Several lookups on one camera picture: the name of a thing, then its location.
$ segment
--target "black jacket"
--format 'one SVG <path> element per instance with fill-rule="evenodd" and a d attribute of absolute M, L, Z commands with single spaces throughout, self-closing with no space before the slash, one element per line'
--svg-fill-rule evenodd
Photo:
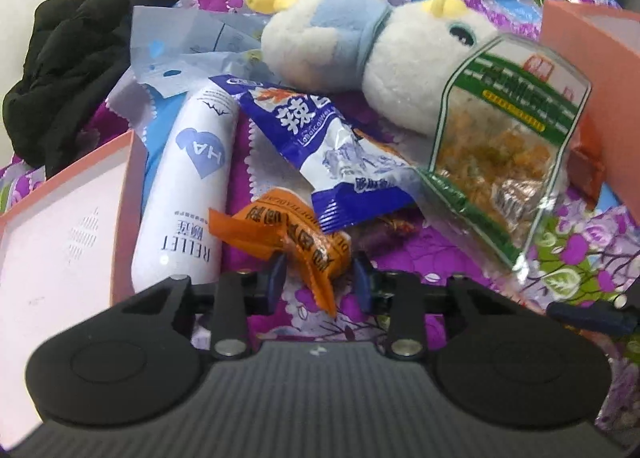
<path fill-rule="evenodd" d="M 47 0 L 34 15 L 24 75 L 4 98 L 15 153 L 47 177 L 76 157 L 76 136 L 129 66 L 131 10 L 178 0 Z"/>

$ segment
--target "metal screw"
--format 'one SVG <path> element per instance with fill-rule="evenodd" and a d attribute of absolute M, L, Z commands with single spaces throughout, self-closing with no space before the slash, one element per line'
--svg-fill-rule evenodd
<path fill-rule="evenodd" d="M 621 293 L 618 297 L 613 300 L 613 306 L 616 309 L 621 309 L 626 306 L 626 295 Z"/>
<path fill-rule="evenodd" d="M 391 344 L 391 351 L 401 357 L 413 357 L 422 351 L 422 345 L 413 339 L 398 339 Z"/>
<path fill-rule="evenodd" d="M 223 339 L 218 341 L 213 349 L 225 357 L 235 357 L 246 351 L 246 344 L 238 339 Z"/>

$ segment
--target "plush toy eye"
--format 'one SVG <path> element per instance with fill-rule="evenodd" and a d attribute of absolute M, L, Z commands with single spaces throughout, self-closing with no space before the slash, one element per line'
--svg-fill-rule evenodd
<path fill-rule="evenodd" d="M 473 33 L 471 33 L 471 30 L 463 24 L 452 24 L 449 27 L 449 33 L 465 46 L 471 47 L 476 44 L 476 38 L 474 37 Z"/>

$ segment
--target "green label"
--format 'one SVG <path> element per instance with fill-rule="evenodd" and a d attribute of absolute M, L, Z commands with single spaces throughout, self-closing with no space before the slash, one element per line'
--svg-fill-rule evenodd
<path fill-rule="evenodd" d="M 490 54 L 471 62 L 455 86 L 493 104 L 560 147 L 569 135 L 578 108 L 521 67 Z"/>

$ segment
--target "orange candy wrapper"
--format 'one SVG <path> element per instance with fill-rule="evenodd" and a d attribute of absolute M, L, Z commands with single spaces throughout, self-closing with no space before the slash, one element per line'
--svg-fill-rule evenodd
<path fill-rule="evenodd" d="M 286 251 L 318 307 L 336 316 L 331 282 L 351 264 L 351 238 L 343 232 L 323 234 L 313 209 L 296 194 L 271 189 L 233 216 L 209 209 L 209 232 L 265 261 L 275 250 Z"/>

